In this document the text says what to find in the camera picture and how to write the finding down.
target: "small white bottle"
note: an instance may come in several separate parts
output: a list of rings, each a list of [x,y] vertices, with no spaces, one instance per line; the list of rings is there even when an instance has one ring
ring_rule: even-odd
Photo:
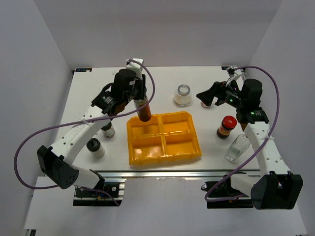
[[[240,134],[225,152],[225,158],[234,162],[239,158],[250,146],[250,141],[245,134]]]
[[[188,85],[178,86],[174,94],[174,101],[180,106],[184,106],[191,102],[191,93]]]
[[[105,149],[98,139],[90,139],[87,143],[87,148],[95,158],[101,158],[105,154]]]
[[[113,138],[116,133],[112,122],[109,122],[107,125],[103,126],[101,130],[102,130],[103,135],[109,139]]]

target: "empty glass jar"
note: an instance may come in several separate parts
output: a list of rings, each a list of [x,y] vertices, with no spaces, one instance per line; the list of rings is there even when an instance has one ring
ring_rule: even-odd
[[[191,93],[188,85],[179,85],[175,91],[174,101],[180,105],[184,106],[191,102]]]

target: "red-capped jar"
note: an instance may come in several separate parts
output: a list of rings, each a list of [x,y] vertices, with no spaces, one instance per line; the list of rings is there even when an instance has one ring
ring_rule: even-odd
[[[237,125],[236,118],[234,118],[233,116],[224,117],[221,126],[217,130],[217,135],[219,136],[219,138],[226,139],[236,125]]]

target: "white wall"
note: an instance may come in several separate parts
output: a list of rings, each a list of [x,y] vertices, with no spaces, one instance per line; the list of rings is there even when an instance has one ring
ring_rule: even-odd
[[[20,235],[32,191],[13,172],[19,143],[32,132],[56,124],[63,111],[71,71],[32,0],[3,0],[0,7],[0,229]],[[36,151],[53,133],[22,149],[18,167],[34,184],[40,170]]]
[[[77,66],[247,64],[282,0],[34,0]]]
[[[274,136],[287,165],[303,178],[298,205],[311,236],[315,236],[314,9],[312,0],[283,1],[250,61],[250,65],[270,72],[279,86],[281,106]],[[273,120],[276,97],[272,84],[260,72],[251,70],[249,73],[252,78],[262,79],[262,105]]]

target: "jar lid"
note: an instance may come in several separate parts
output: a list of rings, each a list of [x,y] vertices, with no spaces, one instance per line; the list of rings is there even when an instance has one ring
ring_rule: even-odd
[[[190,88],[188,85],[179,85],[177,93],[181,96],[187,96],[190,93]]]
[[[223,118],[222,123],[225,127],[229,129],[234,129],[237,125],[237,120],[233,116],[226,116]]]

